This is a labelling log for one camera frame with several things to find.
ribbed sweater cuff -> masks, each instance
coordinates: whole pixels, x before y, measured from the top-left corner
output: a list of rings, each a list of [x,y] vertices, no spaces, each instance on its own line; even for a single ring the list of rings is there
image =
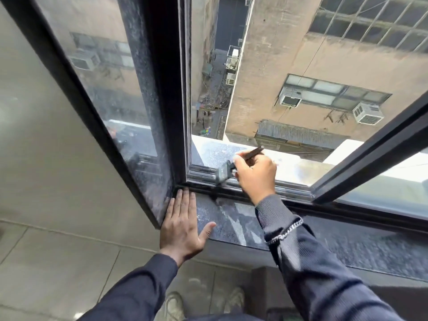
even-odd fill
[[[256,206],[256,214],[261,228],[272,232],[280,227],[288,227],[296,218],[293,213],[286,208],[278,195],[269,195]]]

corrugated metal awning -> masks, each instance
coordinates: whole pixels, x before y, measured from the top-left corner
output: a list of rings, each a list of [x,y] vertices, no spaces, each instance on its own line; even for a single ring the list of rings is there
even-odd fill
[[[277,123],[267,119],[262,120],[259,123],[259,129],[257,130],[256,136],[257,135],[332,149],[337,148],[344,140],[349,138],[345,135],[311,130],[308,128],[287,125],[285,123]]]

left hand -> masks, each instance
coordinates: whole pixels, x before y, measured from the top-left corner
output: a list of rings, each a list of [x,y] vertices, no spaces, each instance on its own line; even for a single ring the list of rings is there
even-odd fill
[[[160,253],[170,256],[180,267],[204,249],[215,226],[215,222],[208,223],[198,236],[196,195],[187,188],[179,189],[176,198],[169,201],[160,230]]]

right hand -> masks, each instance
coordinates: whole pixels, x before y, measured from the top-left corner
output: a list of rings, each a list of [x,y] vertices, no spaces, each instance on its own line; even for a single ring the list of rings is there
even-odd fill
[[[233,162],[238,171],[236,178],[239,184],[257,206],[267,196],[275,194],[276,164],[264,154],[258,154],[246,162],[243,156],[249,151],[237,153]]]

building window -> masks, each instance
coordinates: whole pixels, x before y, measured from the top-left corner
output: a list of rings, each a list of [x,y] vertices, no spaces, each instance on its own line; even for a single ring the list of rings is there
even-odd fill
[[[101,63],[120,68],[134,68],[128,43],[78,32],[70,34],[78,49],[95,51],[99,55]]]
[[[428,53],[428,0],[322,0],[309,32]]]
[[[380,106],[391,94],[289,74],[284,87],[300,92],[310,105],[352,111],[361,101]]]

